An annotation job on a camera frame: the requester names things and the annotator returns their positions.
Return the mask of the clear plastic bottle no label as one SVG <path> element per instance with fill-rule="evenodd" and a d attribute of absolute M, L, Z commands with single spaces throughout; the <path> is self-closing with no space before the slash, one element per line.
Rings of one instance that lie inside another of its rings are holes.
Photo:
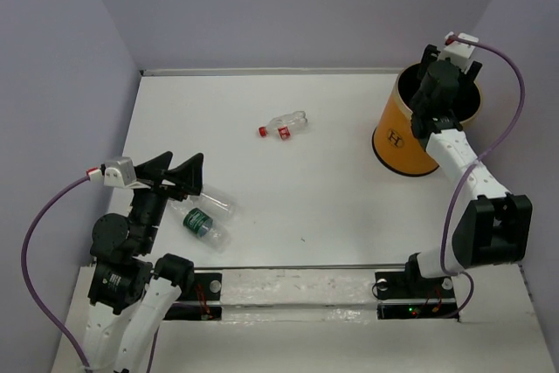
<path fill-rule="evenodd" d="M 222 221 L 233 219 L 237 209 L 237 203 L 233 197 L 207 183 L 201 190 L 197 205 L 201 210 Z"/>

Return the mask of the green label plastic bottle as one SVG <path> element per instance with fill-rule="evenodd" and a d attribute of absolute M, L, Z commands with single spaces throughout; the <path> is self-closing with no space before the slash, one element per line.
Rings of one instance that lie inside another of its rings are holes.
<path fill-rule="evenodd" d="M 221 222 L 190 202 L 171 201 L 170 210 L 180 225 L 215 252 L 223 252 L 231 235 Z"/>

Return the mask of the red cap small bottle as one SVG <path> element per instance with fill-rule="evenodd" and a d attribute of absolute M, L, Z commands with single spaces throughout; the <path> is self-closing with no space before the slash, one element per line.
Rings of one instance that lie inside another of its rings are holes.
<path fill-rule="evenodd" d="M 260 137 L 274 136 L 281 140 L 288 140 L 293 135 L 304 131 L 308 126 L 305 111 L 294 111 L 270 120 L 265 126 L 258 128 Z"/>

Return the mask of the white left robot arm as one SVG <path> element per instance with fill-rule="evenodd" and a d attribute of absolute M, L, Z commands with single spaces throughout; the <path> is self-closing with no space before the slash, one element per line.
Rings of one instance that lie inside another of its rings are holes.
<path fill-rule="evenodd" d="M 86 173 L 92 182 L 133 192 L 128 214 L 108 213 L 93 226 L 95 265 L 82 344 L 88 372 L 137 371 L 165 314 L 192 291 L 191 261 L 173 254 L 144 260 L 167 202 L 197 196 L 203 188 L 203 154 L 175 168 L 172 158 L 167 151 L 135 165 L 120 156 Z"/>

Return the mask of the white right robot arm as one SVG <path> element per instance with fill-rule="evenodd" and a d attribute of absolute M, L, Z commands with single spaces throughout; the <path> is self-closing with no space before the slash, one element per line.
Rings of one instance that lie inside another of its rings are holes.
<path fill-rule="evenodd" d="M 413 296 L 429 291 L 434 279 L 452 277 L 469 268 L 514 264 L 528 245 L 533 205 L 515 195 L 483 163 L 456 115 L 456 101 L 474 86 L 481 64 L 476 48 L 489 51 L 466 34 L 447 36 L 445 47 L 426 47 L 411 97 L 411 132 L 422 149 L 454 184 L 438 248 L 409 257 L 402 275 L 404 290 Z"/>

